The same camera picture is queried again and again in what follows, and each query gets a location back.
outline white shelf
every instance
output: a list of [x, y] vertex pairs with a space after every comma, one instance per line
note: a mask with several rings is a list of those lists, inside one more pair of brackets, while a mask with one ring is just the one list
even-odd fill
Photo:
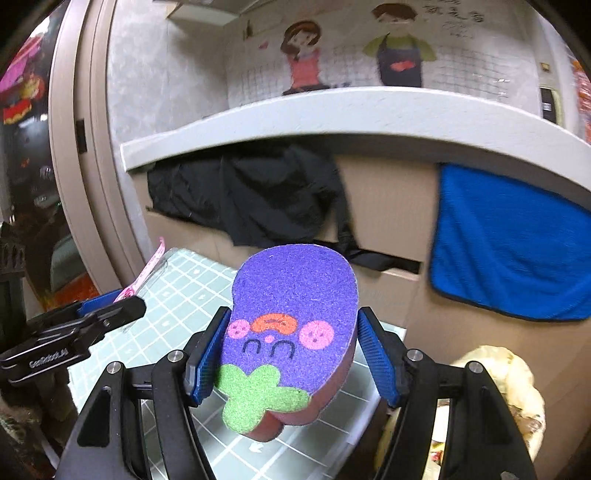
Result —
[[335, 134], [472, 147], [543, 168], [591, 192], [591, 147], [566, 130], [496, 102], [402, 87], [343, 88], [252, 103], [175, 131], [124, 143], [121, 156], [125, 170], [130, 171], [220, 145]]

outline eggplant-shaped sponge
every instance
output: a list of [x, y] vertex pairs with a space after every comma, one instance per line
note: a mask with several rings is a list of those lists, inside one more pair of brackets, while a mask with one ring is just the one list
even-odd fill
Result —
[[317, 245], [263, 250], [240, 268], [216, 386], [223, 420], [259, 442], [313, 422], [353, 361], [357, 282], [349, 263]]

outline cutting mat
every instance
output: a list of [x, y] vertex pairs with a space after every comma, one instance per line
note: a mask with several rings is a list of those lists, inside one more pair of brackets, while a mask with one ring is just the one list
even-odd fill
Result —
[[[169, 250], [160, 268], [140, 289], [146, 303], [142, 319], [108, 333], [91, 347], [92, 356], [70, 368], [74, 402], [80, 410], [94, 384], [112, 361], [127, 368], [152, 364], [182, 348], [204, 330], [220, 306], [232, 307], [236, 271], [185, 249]], [[403, 329], [384, 325], [404, 336]], [[287, 426], [268, 443], [254, 442], [226, 428], [225, 399], [217, 391], [192, 409], [197, 435], [218, 480], [326, 480], [334, 478], [349, 456], [379, 401], [359, 345], [343, 388], [320, 418], [305, 427]], [[142, 403], [144, 434], [154, 480], [166, 479], [154, 410]]]

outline blue towel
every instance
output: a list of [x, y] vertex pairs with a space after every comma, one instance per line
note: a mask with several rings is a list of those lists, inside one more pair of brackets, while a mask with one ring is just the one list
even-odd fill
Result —
[[555, 194], [445, 165], [431, 254], [446, 297], [527, 320], [591, 316], [591, 212]]

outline pink cheek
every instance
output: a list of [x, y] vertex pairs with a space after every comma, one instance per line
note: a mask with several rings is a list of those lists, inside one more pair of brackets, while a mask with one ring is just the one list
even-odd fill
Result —
[[335, 336], [333, 328], [322, 320], [310, 322], [300, 332], [300, 343], [310, 350], [322, 350], [332, 343]]
[[251, 326], [246, 320], [236, 320], [228, 326], [228, 336], [234, 340], [244, 338], [250, 328]]

